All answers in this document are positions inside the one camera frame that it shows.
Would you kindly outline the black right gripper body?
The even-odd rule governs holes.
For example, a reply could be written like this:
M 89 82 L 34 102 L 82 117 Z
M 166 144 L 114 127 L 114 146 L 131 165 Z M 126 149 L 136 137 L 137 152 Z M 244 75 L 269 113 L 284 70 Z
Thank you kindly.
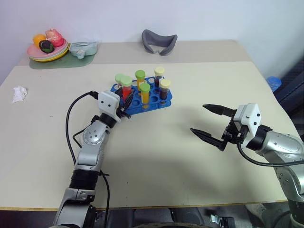
M 247 136 L 247 126 L 241 125 L 241 128 L 238 129 L 232 118 L 228 126 L 225 128 L 224 133 L 221 137 L 223 141 L 219 146 L 219 150 L 224 151 L 227 143 L 242 144 L 246 136 Z

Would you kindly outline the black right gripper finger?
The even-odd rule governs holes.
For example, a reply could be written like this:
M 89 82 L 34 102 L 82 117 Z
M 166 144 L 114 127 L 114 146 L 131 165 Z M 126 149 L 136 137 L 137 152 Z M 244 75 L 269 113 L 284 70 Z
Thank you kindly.
M 224 141 L 218 140 L 214 137 L 212 137 L 211 134 L 201 131 L 198 129 L 190 128 L 190 130 L 197 136 L 199 137 L 202 141 L 209 143 L 215 147 L 217 147 L 219 150 L 224 150 L 225 149 L 225 144 Z
M 202 107 L 206 108 L 207 110 L 211 111 L 212 113 L 218 115 L 225 115 L 228 117 L 233 117 L 237 112 L 237 109 L 230 109 L 221 105 L 216 104 L 203 104 Z

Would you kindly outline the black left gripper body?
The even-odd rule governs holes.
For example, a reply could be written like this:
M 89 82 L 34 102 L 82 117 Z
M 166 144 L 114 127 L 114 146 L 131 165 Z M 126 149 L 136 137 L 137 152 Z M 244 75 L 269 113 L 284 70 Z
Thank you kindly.
M 126 117 L 128 119 L 131 118 L 131 115 L 126 112 L 126 108 L 124 106 L 119 106 L 116 109 L 116 115 L 121 119 L 122 117 Z

